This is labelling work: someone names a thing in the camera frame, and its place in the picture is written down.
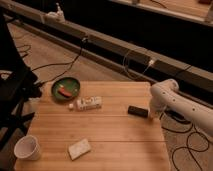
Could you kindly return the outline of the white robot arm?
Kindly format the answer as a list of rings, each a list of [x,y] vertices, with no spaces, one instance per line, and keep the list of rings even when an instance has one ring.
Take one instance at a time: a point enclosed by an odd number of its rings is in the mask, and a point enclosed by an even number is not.
[[[169,107],[213,137],[213,109],[179,95],[178,90],[179,85],[174,79],[153,84],[150,88],[149,116],[157,117]]]

